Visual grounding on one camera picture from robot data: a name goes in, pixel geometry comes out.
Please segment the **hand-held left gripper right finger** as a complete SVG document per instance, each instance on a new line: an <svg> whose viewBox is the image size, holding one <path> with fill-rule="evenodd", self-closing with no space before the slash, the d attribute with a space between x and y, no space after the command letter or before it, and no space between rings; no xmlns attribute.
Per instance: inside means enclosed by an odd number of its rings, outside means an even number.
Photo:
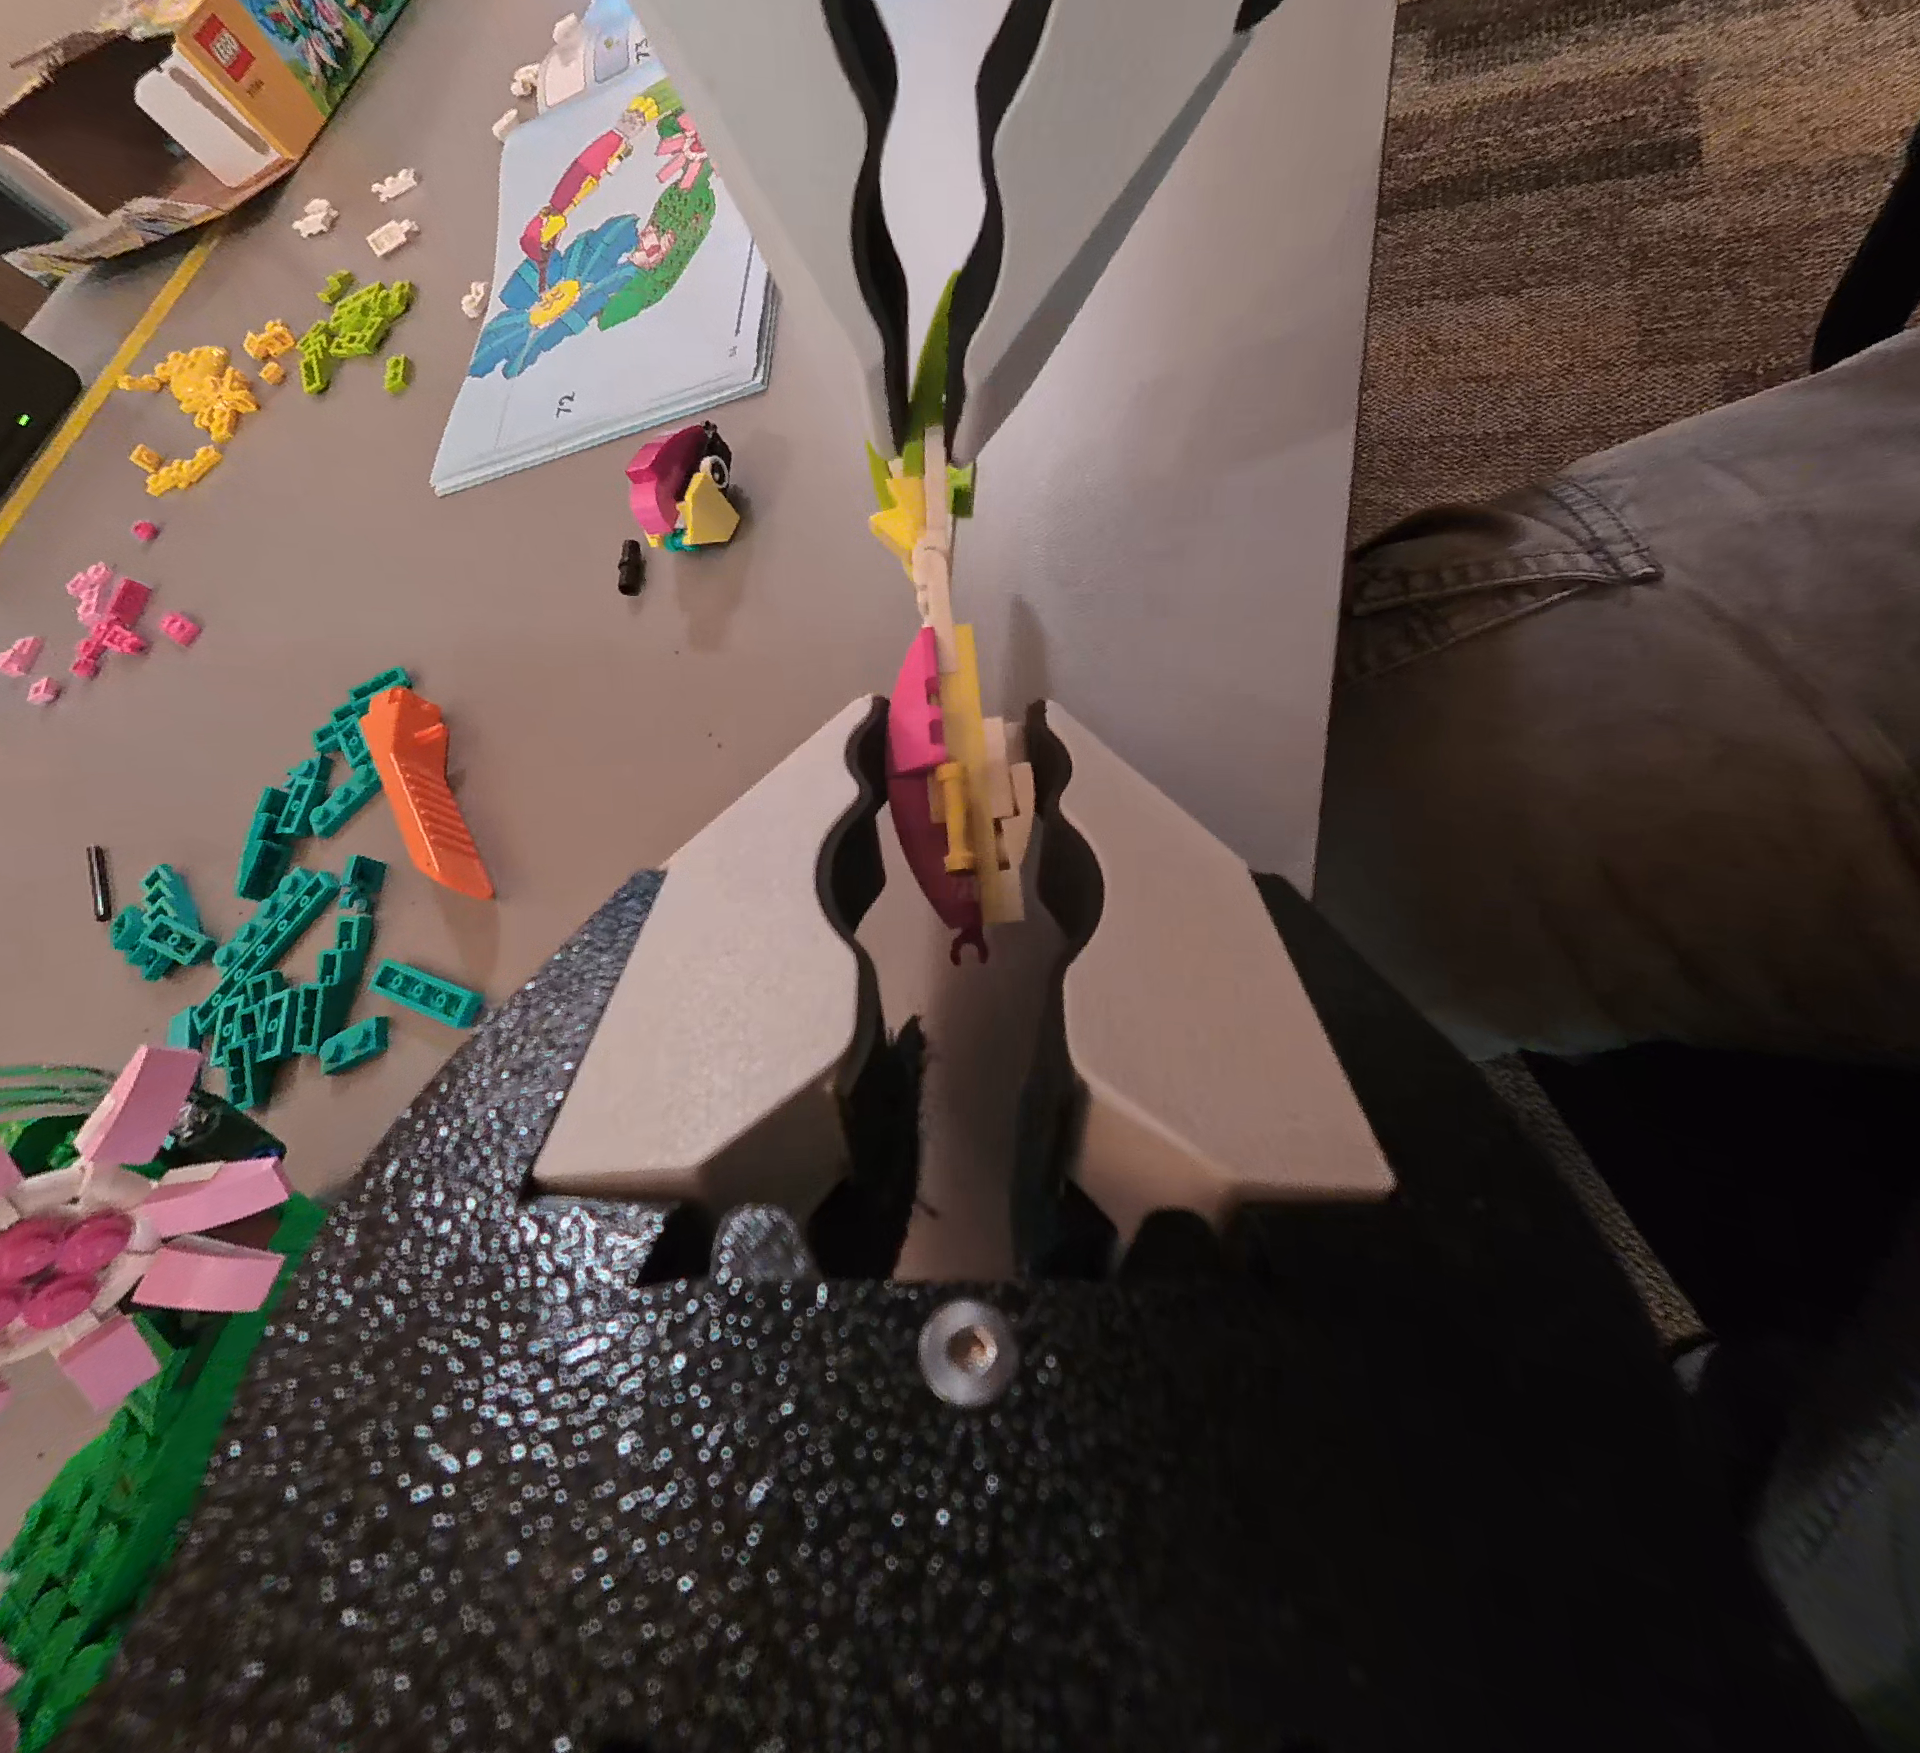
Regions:
<svg viewBox="0 0 1920 1753"><path fill-rule="evenodd" d="M1025 735L1035 894L1065 947L1021 1093L1019 1245L1388 1199L1395 1171L1255 869L1060 701Z"/></svg>

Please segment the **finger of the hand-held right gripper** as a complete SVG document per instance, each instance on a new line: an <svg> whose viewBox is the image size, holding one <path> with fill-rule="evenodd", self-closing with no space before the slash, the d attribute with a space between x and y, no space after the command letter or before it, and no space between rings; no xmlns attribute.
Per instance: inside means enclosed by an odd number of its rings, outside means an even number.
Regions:
<svg viewBox="0 0 1920 1753"><path fill-rule="evenodd" d="M1244 44L1242 0L1013 0L980 67L986 207L950 300L949 454L1058 351Z"/></svg>
<svg viewBox="0 0 1920 1753"><path fill-rule="evenodd" d="M631 0L782 291L851 351L868 440L907 417L907 293L882 153L897 61L873 0Z"/></svg>

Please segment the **magenta yellow lego assembly with leaves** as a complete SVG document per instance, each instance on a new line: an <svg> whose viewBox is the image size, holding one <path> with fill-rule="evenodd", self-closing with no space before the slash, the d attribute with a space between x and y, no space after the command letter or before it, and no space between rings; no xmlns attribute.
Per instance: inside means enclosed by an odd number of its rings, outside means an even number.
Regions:
<svg viewBox="0 0 1920 1753"><path fill-rule="evenodd" d="M955 605L956 534L974 469L949 457L949 341L959 281L936 305L907 388L900 451L868 447L870 529L897 558L917 628L888 704L883 770L900 853L950 936L950 961L986 961L986 931L1025 916L1035 772L1021 726L986 707L973 625Z"/></svg>

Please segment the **lego instruction booklet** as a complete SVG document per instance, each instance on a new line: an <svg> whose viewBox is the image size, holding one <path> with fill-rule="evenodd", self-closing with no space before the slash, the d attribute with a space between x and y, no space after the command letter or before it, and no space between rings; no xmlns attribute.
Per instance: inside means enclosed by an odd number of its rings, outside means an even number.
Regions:
<svg viewBox="0 0 1920 1753"><path fill-rule="evenodd" d="M437 495L691 422L767 385L778 300L627 0L555 27L501 141L491 291Z"/></svg>

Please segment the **scattered white lego pieces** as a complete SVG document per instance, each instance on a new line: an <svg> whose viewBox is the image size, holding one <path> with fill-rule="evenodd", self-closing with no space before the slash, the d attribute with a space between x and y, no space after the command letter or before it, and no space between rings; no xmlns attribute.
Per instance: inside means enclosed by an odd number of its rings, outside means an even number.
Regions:
<svg viewBox="0 0 1920 1753"><path fill-rule="evenodd" d="M515 69L508 90L515 106L492 120L492 137L498 145L508 145L512 135L533 116L547 108L575 98L587 82L586 51L590 46L590 28L582 11L565 11L551 31L547 53L540 61L530 61ZM301 239L329 235L341 218L341 210L328 197L312 197L302 204L292 218L292 229ZM365 235L365 244L375 257L389 257L417 237L419 225L407 218L387 218Z"/></svg>

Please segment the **pile of teal lego bricks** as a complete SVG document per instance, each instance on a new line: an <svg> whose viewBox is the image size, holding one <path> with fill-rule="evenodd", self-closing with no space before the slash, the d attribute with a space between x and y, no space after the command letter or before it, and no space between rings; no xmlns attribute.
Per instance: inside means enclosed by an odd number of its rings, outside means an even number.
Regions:
<svg viewBox="0 0 1920 1753"><path fill-rule="evenodd" d="M312 858L386 791L368 718L414 684L403 666L356 684L312 731L307 755L258 792L236 873L246 911L230 933L209 930L169 861L109 914L109 946L141 979L209 974L165 1041L195 1050L209 1092L242 1114L264 1111L298 1061L340 1078L383 1055L393 1008L453 1030L485 1017L480 990L375 955L383 860L350 853L329 867Z"/></svg>

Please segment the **magenta lego bird yellow beak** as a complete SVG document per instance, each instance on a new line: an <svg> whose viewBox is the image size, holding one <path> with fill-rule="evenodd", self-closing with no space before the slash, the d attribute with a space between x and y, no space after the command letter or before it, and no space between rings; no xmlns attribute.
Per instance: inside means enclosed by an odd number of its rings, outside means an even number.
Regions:
<svg viewBox="0 0 1920 1753"><path fill-rule="evenodd" d="M733 447L714 422L697 422L642 445L626 477L631 517L650 549L719 549L741 527Z"/></svg>

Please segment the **pile of lime lego bricks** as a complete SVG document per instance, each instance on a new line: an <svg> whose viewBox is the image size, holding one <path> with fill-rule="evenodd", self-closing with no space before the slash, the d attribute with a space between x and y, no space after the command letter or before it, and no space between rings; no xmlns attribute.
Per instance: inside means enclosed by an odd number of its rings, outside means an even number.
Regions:
<svg viewBox="0 0 1920 1753"><path fill-rule="evenodd" d="M360 281L348 268L329 272L318 289L320 316L297 334L298 385L309 398L326 394L341 363L386 348L393 326L414 309L410 279Z"/></svg>

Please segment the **pile of yellow lego bricks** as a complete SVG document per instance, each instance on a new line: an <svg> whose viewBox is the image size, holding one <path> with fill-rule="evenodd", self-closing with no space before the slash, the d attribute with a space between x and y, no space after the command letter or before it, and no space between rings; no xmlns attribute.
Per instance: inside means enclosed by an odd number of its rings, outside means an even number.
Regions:
<svg viewBox="0 0 1920 1753"><path fill-rule="evenodd" d="M244 337L244 358L238 364L229 348L198 347L175 348L143 373L119 373L111 381L115 392L169 395L203 437L192 454L171 459L152 445L135 445L131 463L143 473L143 492L186 492L215 473L241 422L258 411L258 390L283 384L283 360L294 351L294 330L272 318Z"/></svg>

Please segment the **pile of pink lego bricks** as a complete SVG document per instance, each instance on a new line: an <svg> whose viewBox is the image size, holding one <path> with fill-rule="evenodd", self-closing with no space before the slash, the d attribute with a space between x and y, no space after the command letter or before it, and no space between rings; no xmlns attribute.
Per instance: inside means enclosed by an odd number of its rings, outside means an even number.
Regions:
<svg viewBox="0 0 1920 1753"><path fill-rule="evenodd" d="M47 707L141 667L186 655L207 637L207 615L169 579L165 525L131 519L111 541L88 541L69 571L59 561L5 567L5 699Z"/></svg>

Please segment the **lego flower model green base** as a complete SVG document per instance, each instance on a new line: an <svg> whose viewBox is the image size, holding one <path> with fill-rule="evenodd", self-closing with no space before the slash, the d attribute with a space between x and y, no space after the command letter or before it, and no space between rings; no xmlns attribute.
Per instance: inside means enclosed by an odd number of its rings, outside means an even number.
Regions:
<svg viewBox="0 0 1920 1753"><path fill-rule="evenodd" d="M5 1748L111 1668L324 1221L203 1069L180 1030L118 1075L5 1067L5 1382L48 1368L101 1423L5 1542Z"/></svg>

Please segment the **orange brick separator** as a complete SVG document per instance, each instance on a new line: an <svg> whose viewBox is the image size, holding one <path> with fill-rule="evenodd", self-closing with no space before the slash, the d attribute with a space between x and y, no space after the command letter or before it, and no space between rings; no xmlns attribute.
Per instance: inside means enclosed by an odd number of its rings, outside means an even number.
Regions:
<svg viewBox="0 0 1920 1753"><path fill-rule="evenodd" d="M412 687L370 698L360 729L402 845L436 885L473 901L492 901L492 875L449 781L451 731L443 707Z"/></svg>

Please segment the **yellow tape strip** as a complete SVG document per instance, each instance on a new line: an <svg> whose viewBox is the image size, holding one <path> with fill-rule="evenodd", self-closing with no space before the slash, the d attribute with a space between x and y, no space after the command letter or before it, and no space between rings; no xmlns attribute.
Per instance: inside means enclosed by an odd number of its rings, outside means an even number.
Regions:
<svg viewBox="0 0 1920 1753"><path fill-rule="evenodd" d="M64 415L60 415L60 422L13 477L3 504L3 541L13 539L13 533L17 533L21 522L28 517L36 498L47 491L72 447L99 417L111 392L118 388L119 376L127 373L135 355L152 344L159 326L198 281L224 237L223 229L205 229L193 237L192 245L181 249L178 265L165 275L164 282L155 287L137 318L106 356L101 370L83 384L82 394Z"/></svg>

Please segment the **black chair base part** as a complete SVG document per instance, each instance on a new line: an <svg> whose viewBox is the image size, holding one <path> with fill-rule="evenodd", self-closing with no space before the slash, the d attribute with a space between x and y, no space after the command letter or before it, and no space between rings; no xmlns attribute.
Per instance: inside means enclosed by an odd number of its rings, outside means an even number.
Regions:
<svg viewBox="0 0 1920 1753"><path fill-rule="evenodd" d="M1822 373L1908 326L1918 307L1918 129L1860 250L1815 324L1810 373Z"/></svg>

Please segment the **black box with green lights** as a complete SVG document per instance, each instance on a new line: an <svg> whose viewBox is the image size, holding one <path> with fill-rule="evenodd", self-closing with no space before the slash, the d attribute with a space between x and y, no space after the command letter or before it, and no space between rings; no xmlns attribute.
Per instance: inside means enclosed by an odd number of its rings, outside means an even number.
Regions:
<svg viewBox="0 0 1920 1753"><path fill-rule="evenodd" d="M82 376L17 330L0 324L0 487L8 496L83 395Z"/></svg>

